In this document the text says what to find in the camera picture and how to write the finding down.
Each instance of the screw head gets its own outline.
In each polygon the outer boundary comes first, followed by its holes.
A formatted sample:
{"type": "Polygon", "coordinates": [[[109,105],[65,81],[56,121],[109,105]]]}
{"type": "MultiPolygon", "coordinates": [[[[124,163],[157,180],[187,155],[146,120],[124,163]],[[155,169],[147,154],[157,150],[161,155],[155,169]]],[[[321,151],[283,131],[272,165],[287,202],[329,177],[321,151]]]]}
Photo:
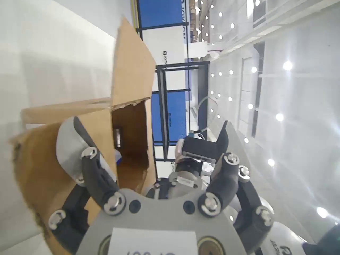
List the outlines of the screw head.
{"type": "Polygon", "coordinates": [[[48,220],[48,226],[51,230],[56,230],[58,225],[66,218],[66,212],[63,209],[58,209],[52,213],[48,220]]]}

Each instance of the ceiling light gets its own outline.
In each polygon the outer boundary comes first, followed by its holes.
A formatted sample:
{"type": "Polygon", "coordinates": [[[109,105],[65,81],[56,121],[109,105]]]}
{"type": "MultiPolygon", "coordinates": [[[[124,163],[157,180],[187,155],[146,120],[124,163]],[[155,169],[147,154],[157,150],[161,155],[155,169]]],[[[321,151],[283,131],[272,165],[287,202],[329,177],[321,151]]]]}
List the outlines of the ceiling light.
{"type": "Polygon", "coordinates": [[[317,208],[317,213],[321,218],[326,218],[328,216],[328,211],[322,207],[317,208]]]}
{"type": "Polygon", "coordinates": [[[268,164],[270,165],[270,166],[274,166],[275,165],[275,160],[273,160],[273,159],[268,159],[268,164]]]}
{"type": "Polygon", "coordinates": [[[290,71],[293,68],[293,64],[288,60],[283,64],[283,69],[290,71]]]}
{"type": "Polygon", "coordinates": [[[247,0],[247,17],[250,18],[254,12],[254,1],[247,0]]]}
{"type": "Polygon", "coordinates": [[[279,122],[282,122],[283,121],[283,119],[284,119],[284,116],[282,115],[282,114],[277,114],[276,115],[276,119],[279,121],[279,122]]]}

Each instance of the cardboard flap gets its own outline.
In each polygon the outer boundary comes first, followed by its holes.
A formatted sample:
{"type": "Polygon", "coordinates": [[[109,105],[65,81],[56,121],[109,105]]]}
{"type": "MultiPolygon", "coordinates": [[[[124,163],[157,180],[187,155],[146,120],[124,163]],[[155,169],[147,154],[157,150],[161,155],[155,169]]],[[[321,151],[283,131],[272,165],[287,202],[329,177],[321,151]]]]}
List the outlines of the cardboard flap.
{"type": "Polygon", "coordinates": [[[123,18],[114,51],[111,105],[150,98],[155,67],[147,46],[123,18]]]}

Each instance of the white surface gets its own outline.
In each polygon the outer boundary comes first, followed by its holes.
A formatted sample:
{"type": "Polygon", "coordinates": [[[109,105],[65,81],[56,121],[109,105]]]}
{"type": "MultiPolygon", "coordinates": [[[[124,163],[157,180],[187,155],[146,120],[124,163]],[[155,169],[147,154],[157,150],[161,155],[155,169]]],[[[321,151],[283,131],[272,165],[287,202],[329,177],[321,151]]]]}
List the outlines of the white surface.
{"type": "Polygon", "coordinates": [[[18,255],[18,254],[52,255],[41,233],[21,243],[18,243],[0,253],[0,255],[18,255]]]}
{"type": "Polygon", "coordinates": [[[108,255],[126,254],[196,255],[196,233],[114,228],[108,255]]]}
{"type": "Polygon", "coordinates": [[[23,108],[109,97],[114,38],[52,0],[0,0],[0,250],[40,233],[12,174],[23,108]]]}

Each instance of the white ceiling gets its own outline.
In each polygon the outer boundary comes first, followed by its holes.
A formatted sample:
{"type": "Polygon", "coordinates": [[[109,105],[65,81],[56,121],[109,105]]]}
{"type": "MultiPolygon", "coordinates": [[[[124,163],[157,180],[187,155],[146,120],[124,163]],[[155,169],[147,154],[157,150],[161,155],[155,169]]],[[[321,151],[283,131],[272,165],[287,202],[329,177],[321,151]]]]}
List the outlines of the white ceiling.
{"type": "MultiPolygon", "coordinates": [[[[223,52],[210,65],[214,77],[209,77],[209,88],[214,96],[221,94],[216,110],[221,119],[214,120],[212,132],[217,136],[227,119],[242,140],[249,139],[244,147],[256,189],[273,206],[278,221],[310,241],[318,241],[340,223],[340,5],[336,2],[293,24],[283,22],[287,16],[278,16],[271,26],[279,30],[259,39],[265,42],[262,75],[249,72],[253,65],[259,67],[260,56],[252,43],[223,52]],[[293,64],[291,71],[283,69],[288,60],[293,64]],[[255,106],[258,77],[262,78],[260,104],[250,110],[249,103],[255,106]],[[256,135],[251,137],[255,110],[256,135]],[[284,115],[282,122],[275,118],[278,113],[284,115]],[[268,159],[275,161],[273,167],[268,159]],[[321,218],[317,207],[327,209],[329,216],[321,218]]],[[[280,12],[290,3],[268,0],[265,10],[268,14],[278,6],[280,12]]],[[[233,38],[248,38],[257,30],[252,16],[247,18],[247,0],[215,0],[208,21],[214,23],[208,31],[210,42],[215,43],[210,49],[218,47],[219,34],[227,49],[233,38]]]]}

